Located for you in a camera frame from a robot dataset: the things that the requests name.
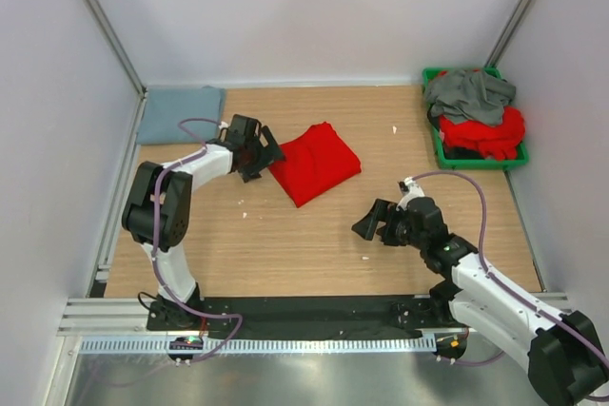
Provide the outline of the red t shirt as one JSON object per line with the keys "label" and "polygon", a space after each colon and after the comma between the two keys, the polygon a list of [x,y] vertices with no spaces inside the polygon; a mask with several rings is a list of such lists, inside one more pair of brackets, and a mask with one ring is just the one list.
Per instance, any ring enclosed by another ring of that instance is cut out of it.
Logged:
{"label": "red t shirt", "polygon": [[362,172],[358,156],[328,122],[310,126],[281,150],[285,159],[269,171],[297,208]]}

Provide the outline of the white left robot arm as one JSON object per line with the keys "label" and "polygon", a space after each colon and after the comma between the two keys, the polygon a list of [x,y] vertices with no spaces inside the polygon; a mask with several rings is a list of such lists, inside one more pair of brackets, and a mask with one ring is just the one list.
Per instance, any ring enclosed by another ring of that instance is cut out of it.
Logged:
{"label": "white left robot arm", "polygon": [[141,163],[123,209],[121,225],[146,252],[158,284],[147,307],[150,329],[190,330],[210,318],[184,247],[194,192],[233,173],[251,182],[285,158],[270,128],[255,118],[236,114],[228,124],[219,124],[210,140],[187,128],[193,121],[187,118],[178,127],[199,148],[170,162]]}

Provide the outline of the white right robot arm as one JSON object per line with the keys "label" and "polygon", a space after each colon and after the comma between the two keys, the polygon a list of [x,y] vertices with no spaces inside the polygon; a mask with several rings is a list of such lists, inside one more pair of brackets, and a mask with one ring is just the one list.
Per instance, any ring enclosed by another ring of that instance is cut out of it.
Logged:
{"label": "white right robot arm", "polygon": [[471,327],[511,357],[548,405],[575,405],[608,381],[608,362],[593,322],[538,300],[449,231],[429,197],[408,203],[376,200],[352,231],[370,241],[419,250],[443,280],[431,289],[430,318],[441,326]]}

